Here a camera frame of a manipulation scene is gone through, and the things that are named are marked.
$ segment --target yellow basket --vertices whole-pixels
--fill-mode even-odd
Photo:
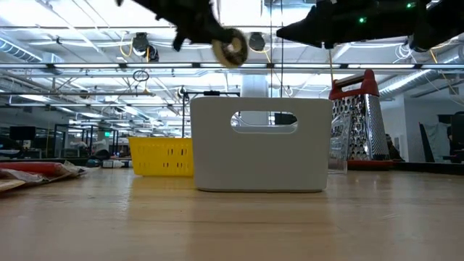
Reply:
[[[129,138],[133,171],[142,176],[194,175],[191,138]]]

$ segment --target wooden table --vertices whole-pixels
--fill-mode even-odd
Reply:
[[[98,170],[0,195],[0,260],[463,260],[464,178],[330,175],[318,194],[208,193]]]

